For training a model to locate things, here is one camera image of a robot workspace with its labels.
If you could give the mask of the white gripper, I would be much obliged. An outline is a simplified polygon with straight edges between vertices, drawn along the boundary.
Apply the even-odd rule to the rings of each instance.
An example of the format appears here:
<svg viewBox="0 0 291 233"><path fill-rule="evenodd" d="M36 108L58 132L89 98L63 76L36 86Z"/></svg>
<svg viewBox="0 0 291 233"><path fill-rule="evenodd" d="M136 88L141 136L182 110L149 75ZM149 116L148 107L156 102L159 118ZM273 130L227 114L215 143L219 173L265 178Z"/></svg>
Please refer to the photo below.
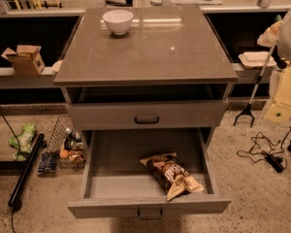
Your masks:
<svg viewBox="0 0 291 233"><path fill-rule="evenodd" d="M272 47L277 44L281 20L275 22L266 31L261 34L257 40L257 44L262 47Z"/></svg>

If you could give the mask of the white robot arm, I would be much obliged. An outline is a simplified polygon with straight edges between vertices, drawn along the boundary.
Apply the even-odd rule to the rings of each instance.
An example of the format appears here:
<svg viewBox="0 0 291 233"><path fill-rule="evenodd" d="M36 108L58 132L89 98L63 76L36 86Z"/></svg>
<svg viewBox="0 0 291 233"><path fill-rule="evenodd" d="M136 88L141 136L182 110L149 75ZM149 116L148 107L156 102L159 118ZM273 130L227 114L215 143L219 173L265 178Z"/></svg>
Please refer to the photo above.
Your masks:
<svg viewBox="0 0 291 233"><path fill-rule="evenodd" d="M278 56L291 61L291 9L259 36L257 44L268 48L276 46Z"/></svg>

